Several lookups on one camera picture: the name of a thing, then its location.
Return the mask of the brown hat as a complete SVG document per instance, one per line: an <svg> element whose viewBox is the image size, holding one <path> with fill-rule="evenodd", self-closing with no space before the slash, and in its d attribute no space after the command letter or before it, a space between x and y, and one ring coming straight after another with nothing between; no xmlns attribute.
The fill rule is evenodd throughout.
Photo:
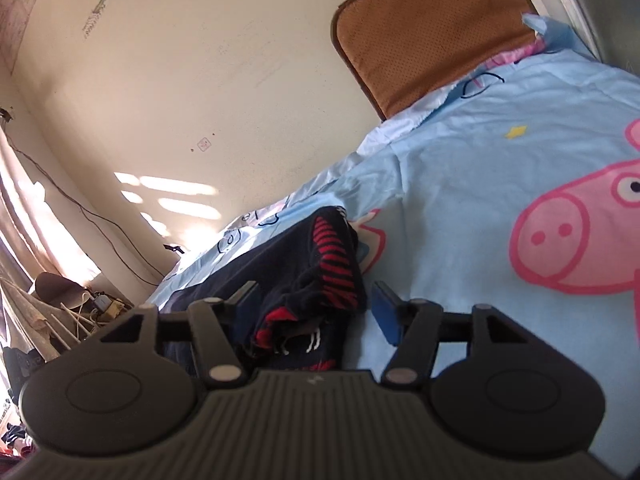
<svg viewBox="0 0 640 480"><path fill-rule="evenodd" d="M92 299L91 292L64 276L42 272L34 283L32 296L51 307L70 310L82 307Z"/></svg>

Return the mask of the black tape on wall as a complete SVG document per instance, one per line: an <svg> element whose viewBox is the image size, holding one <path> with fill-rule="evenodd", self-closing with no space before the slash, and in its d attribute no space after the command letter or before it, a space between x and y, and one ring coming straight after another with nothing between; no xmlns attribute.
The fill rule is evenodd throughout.
<svg viewBox="0 0 640 480"><path fill-rule="evenodd" d="M163 248L165 248L166 250L169 250L170 252L175 252L176 254L179 254L179 255L185 254L183 248L176 244L163 244Z"/></svg>

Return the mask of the brown seat cushion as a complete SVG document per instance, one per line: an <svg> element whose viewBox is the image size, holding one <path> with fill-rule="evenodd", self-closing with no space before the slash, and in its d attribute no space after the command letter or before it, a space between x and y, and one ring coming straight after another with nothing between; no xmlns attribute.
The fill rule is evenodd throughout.
<svg viewBox="0 0 640 480"><path fill-rule="evenodd" d="M335 50L386 120L497 54L529 47L530 0L346 0Z"/></svg>

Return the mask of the grey beige window curtain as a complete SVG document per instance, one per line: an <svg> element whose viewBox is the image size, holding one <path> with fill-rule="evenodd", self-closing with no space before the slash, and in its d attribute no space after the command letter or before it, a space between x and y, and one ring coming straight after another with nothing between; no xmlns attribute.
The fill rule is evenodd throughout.
<svg viewBox="0 0 640 480"><path fill-rule="evenodd" d="M43 185L29 177L5 134L1 136L1 233L32 279L32 291L42 272L64 276L86 289L100 274L56 218Z"/></svg>

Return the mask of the black red white patterned sweater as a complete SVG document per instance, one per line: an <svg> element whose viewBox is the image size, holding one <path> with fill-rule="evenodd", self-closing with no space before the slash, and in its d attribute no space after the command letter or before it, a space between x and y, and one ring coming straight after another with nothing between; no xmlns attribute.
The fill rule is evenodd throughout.
<svg viewBox="0 0 640 480"><path fill-rule="evenodd" d="M177 290L168 312L228 299L257 284L254 306L221 313L224 334L248 370L338 370L352 321L367 307L358 236L338 207L323 207L252 248L204 282Z"/></svg>

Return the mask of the small pink wall sticker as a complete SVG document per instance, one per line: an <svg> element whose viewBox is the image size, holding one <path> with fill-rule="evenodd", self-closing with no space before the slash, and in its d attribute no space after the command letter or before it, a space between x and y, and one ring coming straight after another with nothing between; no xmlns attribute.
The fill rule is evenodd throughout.
<svg viewBox="0 0 640 480"><path fill-rule="evenodd" d="M212 146L212 142L210 142L209 138L203 138L198 141L198 149L201 152L206 152Z"/></svg>

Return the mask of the light blue cartoon bed sheet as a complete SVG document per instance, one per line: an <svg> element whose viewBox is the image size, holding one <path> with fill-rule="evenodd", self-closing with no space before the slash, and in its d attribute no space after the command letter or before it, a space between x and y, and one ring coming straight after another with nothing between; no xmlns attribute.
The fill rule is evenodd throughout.
<svg viewBox="0 0 640 480"><path fill-rule="evenodd" d="M323 206L344 209L367 282L452 312L491 304L589 372L591 451L639 465L639 79L566 25L373 129L282 200L232 221L152 293L172 297Z"/></svg>

